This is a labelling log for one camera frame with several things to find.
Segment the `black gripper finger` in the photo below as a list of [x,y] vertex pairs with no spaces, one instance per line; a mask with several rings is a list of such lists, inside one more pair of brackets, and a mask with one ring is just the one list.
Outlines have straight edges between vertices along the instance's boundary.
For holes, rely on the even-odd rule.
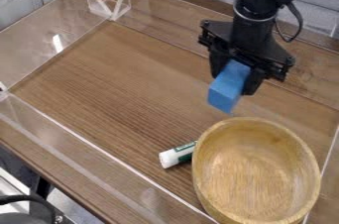
[[243,95],[254,95],[265,79],[265,70],[259,67],[254,68],[245,83]]
[[211,75],[214,78],[218,77],[223,71],[229,61],[230,53],[227,51],[211,50],[210,51],[210,66],[211,66]]

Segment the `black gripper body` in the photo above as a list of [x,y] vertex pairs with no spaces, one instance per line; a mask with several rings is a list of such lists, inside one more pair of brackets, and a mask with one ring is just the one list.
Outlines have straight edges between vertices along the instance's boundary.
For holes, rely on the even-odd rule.
[[266,72],[266,79],[285,81],[296,65],[294,56],[278,44],[273,32],[267,34],[245,31],[241,42],[233,40],[231,22],[203,20],[199,43],[211,50],[227,51],[231,59],[249,66],[259,67]]

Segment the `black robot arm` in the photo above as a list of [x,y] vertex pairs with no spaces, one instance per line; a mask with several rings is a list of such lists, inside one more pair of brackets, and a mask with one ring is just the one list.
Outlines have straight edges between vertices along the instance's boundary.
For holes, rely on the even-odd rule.
[[218,76],[225,67],[237,61],[250,68],[241,94],[253,95],[267,79],[286,80],[296,65],[296,57],[281,46],[278,11],[288,8],[302,21],[296,0],[235,0],[234,20],[203,20],[199,43],[210,52],[211,75]]

